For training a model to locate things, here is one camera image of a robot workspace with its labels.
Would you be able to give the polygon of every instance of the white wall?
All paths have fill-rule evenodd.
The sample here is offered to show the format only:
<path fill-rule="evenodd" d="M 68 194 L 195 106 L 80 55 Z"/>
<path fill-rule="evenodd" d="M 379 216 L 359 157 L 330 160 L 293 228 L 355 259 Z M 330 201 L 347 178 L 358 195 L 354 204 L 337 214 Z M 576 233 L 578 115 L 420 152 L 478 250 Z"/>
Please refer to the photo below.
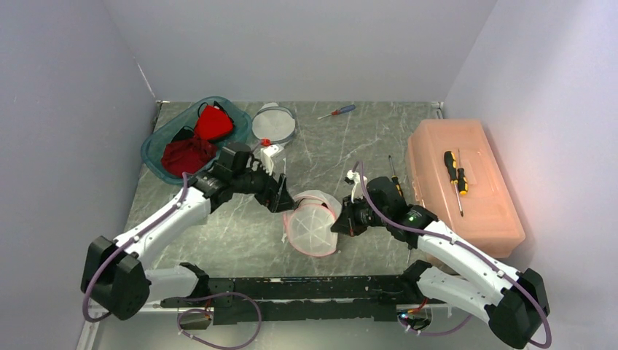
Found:
<path fill-rule="evenodd" d="M 0 4 L 0 349 L 75 349 L 88 244 L 122 232 L 155 100 L 101 0 Z"/>
<path fill-rule="evenodd" d="M 446 98 L 486 125 L 528 234 L 511 261 L 545 279 L 553 349 L 618 346 L 616 18 L 612 0 L 499 0 Z"/>
<path fill-rule="evenodd" d="M 104 1 L 171 101 L 443 101 L 496 3 Z"/>

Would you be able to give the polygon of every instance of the yellow screwdriver handle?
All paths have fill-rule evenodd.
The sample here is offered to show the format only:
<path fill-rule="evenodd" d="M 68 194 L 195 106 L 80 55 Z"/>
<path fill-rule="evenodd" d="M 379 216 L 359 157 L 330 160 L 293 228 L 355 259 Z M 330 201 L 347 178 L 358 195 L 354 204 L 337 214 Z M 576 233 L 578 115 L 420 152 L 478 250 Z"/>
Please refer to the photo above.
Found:
<path fill-rule="evenodd" d="M 468 179 L 466 179 L 464 168 L 457 169 L 457 191 L 460 195 L 468 194 Z"/>
<path fill-rule="evenodd" d="M 455 161 L 455 155 L 451 151 L 445 152 L 445 166 L 448 170 L 450 182 L 457 184 L 457 162 Z"/>

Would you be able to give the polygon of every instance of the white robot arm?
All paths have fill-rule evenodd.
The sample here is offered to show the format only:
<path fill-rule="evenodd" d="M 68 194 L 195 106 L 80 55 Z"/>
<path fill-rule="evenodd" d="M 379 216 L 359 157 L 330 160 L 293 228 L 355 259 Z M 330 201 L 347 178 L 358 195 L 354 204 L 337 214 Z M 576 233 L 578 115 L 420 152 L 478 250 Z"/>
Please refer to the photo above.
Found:
<path fill-rule="evenodd" d="M 210 171 L 196 174 L 188 188 L 150 218 L 113 241 L 104 237 L 94 240 L 88 249 L 82 291 L 119 319 L 132 317 L 151 301 L 211 295 L 208 275 L 194 265 L 183 263 L 163 270 L 150 268 L 154 258 L 178 235 L 207 218 L 233 193 L 253 193 L 271 212 L 293 209 L 285 176 L 280 176 L 277 182 L 261 164 L 256 170 L 252 166 L 247 168 L 250 157 L 246 145 L 225 147 Z M 353 179 L 364 179 L 358 173 L 351 173 L 355 175 Z M 411 300 L 430 298 L 463 309 L 487 323 L 501 340 L 515 348 L 521 349 L 522 344 L 529 342 L 541 319 L 517 291 L 514 282 L 522 284 L 533 295 L 546 316 L 549 314 L 547 296 L 536 272 L 528 269 L 521 273 L 470 246 L 431 212 L 421 206 L 407 205 L 386 177 L 373 179 L 366 188 L 363 181 L 362 186 L 370 201 L 358 193 L 344 198 L 342 214 L 333 224 L 333 232 L 358 236 L 368 226 L 386 227 L 394 238 L 437 257 L 463 277 L 447 275 L 427 262 L 415 262 L 400 276 Z M 378 213 L 395 225 L 380 218 Z M 138 236 L 153 223 L 156 225 L 151 230 Z M 411 233 L 407 230 L 410 228 L 433 235 Z M 117 256 L 104 267 L 103 263 L 114 252 Z M 101 267 L 104 267 L 101 276 L 94 279 Z"/>

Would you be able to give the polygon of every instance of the red cloth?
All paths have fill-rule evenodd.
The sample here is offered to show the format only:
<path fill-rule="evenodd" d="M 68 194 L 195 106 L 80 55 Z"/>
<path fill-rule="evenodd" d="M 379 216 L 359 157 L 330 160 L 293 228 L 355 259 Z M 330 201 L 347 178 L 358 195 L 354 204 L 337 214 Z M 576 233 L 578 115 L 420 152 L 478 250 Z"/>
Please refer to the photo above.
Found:
<path fill-rule="evenodd" d="M 185 171 L 194 174 L 214 158 L 216 150 L 214 144 L 196 136 L 174 141 L 165 146 L 161 165 L 177 177 L 182 177 Z"/>
<path fill-rule="evenodd" d="M 206 106 L 195 124 L 195 135 L 210 142 L 219 141 L 234 131 L 234 123 L 227 114 L 214 106 Z"/>

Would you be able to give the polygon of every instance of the toolbox lid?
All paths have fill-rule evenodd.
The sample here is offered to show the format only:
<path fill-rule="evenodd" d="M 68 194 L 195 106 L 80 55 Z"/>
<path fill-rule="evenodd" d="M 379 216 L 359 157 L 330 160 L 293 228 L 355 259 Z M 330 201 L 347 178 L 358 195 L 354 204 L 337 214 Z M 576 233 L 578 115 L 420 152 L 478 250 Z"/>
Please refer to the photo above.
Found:
<path fill-rule="evenodd" d="M 452 151 L 468 193 L 457 195 L 444 163 Z M 479 120 L 423 120 L 408 139 L 407 170 L 415 198 L 491 257 L 508 257 L 525 234 Z"/>

